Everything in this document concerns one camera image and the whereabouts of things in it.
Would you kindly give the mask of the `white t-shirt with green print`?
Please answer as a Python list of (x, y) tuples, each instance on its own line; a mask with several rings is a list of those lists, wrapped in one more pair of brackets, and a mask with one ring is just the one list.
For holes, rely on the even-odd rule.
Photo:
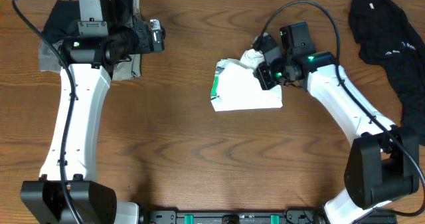
[(226, 58), (217, 62), (210, 94), (216, 112), (283, 106), (281, 86), (263, 90), (254, 76), (255, 68), (263, 61), (262, 53), (250, 49), (240, 59)]

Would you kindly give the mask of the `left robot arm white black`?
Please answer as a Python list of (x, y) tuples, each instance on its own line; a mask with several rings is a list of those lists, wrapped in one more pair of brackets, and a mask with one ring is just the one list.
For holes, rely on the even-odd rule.
[(21, 200), (39, 223), (147, 223), (140, 205), (119, 201), (97, 182), (96, 146), (102, 106), (116, 65), (132, 56), (164, 51), (157, 19), (108, 31), (89, 21), (90, 32), (62, 41), (65, 62), (50, 150), (36, 181), (24, 181)]

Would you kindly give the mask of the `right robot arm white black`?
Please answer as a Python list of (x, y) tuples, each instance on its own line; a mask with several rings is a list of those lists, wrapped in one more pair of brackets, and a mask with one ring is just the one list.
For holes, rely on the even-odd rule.
[(344, 189), (323, 206), (327, 223), (358, 223), (373, 214), (401, 212), (385, 205), (416, 193), (424, 185), (417, 133), (383, 116), (348, 79), (330, 52), (288, 55), (262, 52), (254, 73), (269, 90), (298, 82), (326, 108), (351, 145)]

